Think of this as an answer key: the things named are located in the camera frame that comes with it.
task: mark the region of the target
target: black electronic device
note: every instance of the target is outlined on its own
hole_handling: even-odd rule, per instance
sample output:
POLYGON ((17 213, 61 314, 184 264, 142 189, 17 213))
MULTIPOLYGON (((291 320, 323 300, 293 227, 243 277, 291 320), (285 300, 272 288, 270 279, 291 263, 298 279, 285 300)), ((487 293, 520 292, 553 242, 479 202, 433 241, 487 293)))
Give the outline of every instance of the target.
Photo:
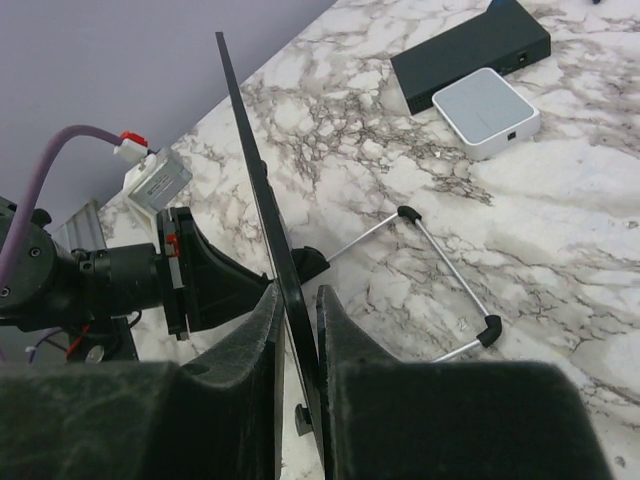
POLYGON ((519 3, 490 8, 391 59, 411 114, 433 94, 480 68, 500 75, 551 55, 551 36, 519 3))

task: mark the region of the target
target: white marble surface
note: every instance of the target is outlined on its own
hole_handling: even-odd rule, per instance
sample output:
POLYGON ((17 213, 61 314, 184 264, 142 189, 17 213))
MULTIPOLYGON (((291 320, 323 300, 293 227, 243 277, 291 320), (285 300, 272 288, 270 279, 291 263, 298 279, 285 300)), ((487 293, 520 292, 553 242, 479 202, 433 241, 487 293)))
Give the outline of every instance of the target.
MULTIPOLYGON (((542 130, 473 162, 434 109, 409 116, 389 58, 487 3, 338 1, 243 85, 258 146, 297 246, 328 255, 396 205, 418 209, 506 320, 499 343, 475 356, 559 365, 580 389, 615 475, 637 479, 640 3, 521 2, 550 31, 553 53, 507 79, 540 109, 542 130)), ((203 61, 218 61, 211 51, 203 61)), ((219 249, 270 272, 228 99, 174 148, 194 174, 177 203, 192 208, 219 249)), ((146 241, 118 197, 101 219, 109 246, 146 241)), ((402 222, 307 285, 311 307, 321 283, 405 360, 431 359, 482 328, 435 253, 402 222)), ((151 311, 135 338, 142 359, 185 362, 223 333, 178 345, 151 311)), ((285 395, 283 478, 321 478, 312 437, 294 433, 302 395, 291 358, 285 395)))

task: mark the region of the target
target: wall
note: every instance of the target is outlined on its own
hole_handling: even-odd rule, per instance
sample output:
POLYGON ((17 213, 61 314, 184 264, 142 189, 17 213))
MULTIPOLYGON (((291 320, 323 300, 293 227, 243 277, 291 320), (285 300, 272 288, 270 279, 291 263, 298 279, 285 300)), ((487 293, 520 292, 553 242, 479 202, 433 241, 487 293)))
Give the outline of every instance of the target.
MULTIPOLYGON (((170 145, 227 95, 216 30, 243 81, 332 3, 1 0, 0 195, 19 201, 47 140, 70 124, 133 130, 153 148, 170 145)), ((52 229, 120 189, 128 164, 111 151, 91 139, 62 150, 39 202, 52 229)), ((0 329, 14 361, 38 337, 0 329)), ((50 347, 39 357, 59 358, 50 347)))

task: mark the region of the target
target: black corner connector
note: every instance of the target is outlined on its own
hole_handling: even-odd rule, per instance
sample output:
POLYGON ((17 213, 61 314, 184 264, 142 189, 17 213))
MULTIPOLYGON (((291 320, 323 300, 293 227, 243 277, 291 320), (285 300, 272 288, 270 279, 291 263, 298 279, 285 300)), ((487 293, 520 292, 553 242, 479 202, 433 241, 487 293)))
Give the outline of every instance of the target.
POLYGON ((422 215, 407 205, 398 207, 398 216, 408 219, 411 223, 416 223, 416 220, 422 220, 422 215))
POLYGON ((487 315, 484 317, 487 329, 476 338, 484 348, 490 347, 502 334, 502 319, 498 315, 487 315))

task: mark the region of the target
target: white box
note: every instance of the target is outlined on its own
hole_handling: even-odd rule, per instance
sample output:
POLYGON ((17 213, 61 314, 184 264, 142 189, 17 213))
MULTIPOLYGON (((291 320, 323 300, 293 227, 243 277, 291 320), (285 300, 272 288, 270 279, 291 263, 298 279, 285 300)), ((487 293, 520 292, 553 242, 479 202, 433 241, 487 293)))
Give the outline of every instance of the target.
POLYGON ((464 151, 484 160, 540 130, 540 112, 491 68, 481 68, 433 95, 464 151))

